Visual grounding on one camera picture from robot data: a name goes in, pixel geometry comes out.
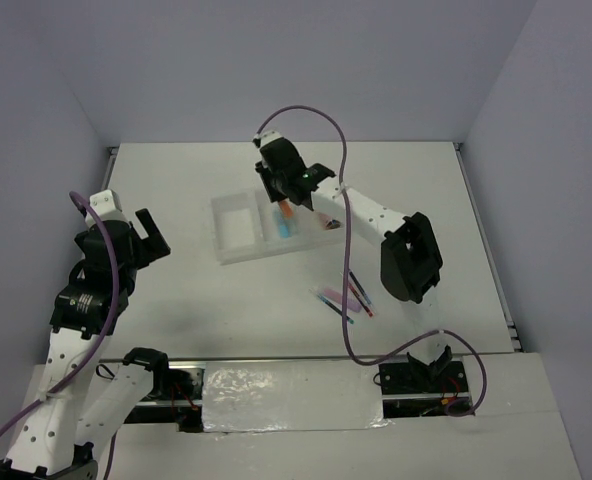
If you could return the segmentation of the orange capped highlighter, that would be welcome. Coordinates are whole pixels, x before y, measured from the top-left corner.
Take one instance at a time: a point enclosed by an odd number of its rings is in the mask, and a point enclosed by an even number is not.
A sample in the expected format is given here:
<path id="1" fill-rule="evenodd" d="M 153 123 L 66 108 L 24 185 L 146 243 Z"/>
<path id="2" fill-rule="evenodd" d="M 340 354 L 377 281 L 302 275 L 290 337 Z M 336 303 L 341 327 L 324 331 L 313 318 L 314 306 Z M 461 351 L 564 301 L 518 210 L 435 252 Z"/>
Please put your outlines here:
<path id="1" fill-rule="evenodd" d="M 294 216 L 294 211 L 288 201 L 281 201 L 279 203 L 279 208 L 285 219 L 291 219 Z"/>

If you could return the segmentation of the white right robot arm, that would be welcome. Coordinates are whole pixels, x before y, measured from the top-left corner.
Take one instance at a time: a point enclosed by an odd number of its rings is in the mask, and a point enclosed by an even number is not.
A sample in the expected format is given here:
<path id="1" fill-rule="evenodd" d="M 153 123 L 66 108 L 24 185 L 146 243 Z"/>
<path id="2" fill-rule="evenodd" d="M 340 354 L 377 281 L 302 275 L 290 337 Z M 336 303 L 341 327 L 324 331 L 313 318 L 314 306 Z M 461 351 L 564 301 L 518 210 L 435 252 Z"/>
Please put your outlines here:
<path id="1" fill-rule="evenodd" d="M 418 336 L 374 360 L 359 358 L 349 338 L 347 301 L 341 305 L 342 335 L 348 356 L 361 366 L 375 366 L 429 339 L 416 354 L 410 371 L 412 383 L 422 391 L 433 391 L 445 377 L 438 359 L 446 348 L 435 305 L 442 256 L 429 218 L 391 210 L 341 180 L 341 175 L 322 164 L 306 166 L 295 145 L 275 131 L 257 134 L 252 143 L 260 154 L 255 164 L 269 200 L 287 200 L 295 206 L 324 214 L 345 228 L 342 290 L 349 290 L 352 235 L 375 247 L 379 253 L 379 278 L 386 292 L 406 308 Z"/>

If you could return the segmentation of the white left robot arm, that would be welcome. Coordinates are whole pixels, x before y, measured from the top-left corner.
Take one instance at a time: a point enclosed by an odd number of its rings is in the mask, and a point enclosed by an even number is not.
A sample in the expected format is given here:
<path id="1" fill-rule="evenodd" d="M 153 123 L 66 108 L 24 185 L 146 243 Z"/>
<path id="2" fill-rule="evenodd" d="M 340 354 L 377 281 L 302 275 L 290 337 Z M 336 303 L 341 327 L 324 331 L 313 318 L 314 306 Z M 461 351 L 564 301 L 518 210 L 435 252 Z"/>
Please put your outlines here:
<path id="1" fill-rule="evenodd" d="M 36 397 L 4 427 L 21 430 L 0 460 L 0 479 L 97 478 L 99 457 L 136 404 L 171 389 L 167 355 L 134 347 L 101 396 L 85 403 L 138 271 L 171 252 L 150 212 L 141 209 L 136 217 L 145 237 L 123 217 L 105 219 L 76 235 L 83 257 L 55 298 Z"/>

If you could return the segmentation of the pink capped glue bottle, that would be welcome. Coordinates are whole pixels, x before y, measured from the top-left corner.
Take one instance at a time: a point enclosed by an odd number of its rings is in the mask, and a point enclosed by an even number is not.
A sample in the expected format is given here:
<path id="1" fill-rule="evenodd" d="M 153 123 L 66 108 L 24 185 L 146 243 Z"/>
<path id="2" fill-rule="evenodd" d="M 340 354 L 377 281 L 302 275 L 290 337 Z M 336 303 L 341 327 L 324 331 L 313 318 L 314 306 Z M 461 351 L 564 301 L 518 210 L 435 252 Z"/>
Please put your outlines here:
<path id="1" fill-rule="evenodd" d="M 342 227 L 342 223 L 329 215 L 318 212 L 317 219 L 321 228 L 325 231 L 336 230 Z"/>

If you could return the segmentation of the blue highlighter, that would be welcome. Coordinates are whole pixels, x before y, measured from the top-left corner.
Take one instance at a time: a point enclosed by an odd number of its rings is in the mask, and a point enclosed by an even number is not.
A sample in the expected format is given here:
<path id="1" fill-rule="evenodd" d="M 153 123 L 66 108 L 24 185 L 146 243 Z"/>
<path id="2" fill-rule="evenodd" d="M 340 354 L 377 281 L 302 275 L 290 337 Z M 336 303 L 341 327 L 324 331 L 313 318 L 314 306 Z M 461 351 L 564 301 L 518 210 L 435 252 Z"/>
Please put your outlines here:
<path id="1" fill-rule="evenodd" d="M 287 217 L 281 210 L 275 210 L 273 217 L 281 238 L 287 239 L 297 234 L 297 225 L 293 217 Z"/>

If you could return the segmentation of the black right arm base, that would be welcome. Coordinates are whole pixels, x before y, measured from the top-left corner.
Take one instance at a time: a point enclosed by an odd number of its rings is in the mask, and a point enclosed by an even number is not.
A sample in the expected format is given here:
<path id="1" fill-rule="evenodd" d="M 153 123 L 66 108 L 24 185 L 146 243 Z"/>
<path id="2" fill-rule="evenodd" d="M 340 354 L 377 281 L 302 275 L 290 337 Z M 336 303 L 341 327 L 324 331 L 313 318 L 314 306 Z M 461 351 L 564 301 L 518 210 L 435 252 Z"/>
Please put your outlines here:
<path id="1" fill-rule="evenodd" d="M 383 395 L 447 395 L 469 391 L 463 363 L 453 357 L 448 347 L 430 364 L 411 354 L 407 354 L 405 361 L 383 363 L 373 380 Z"/>

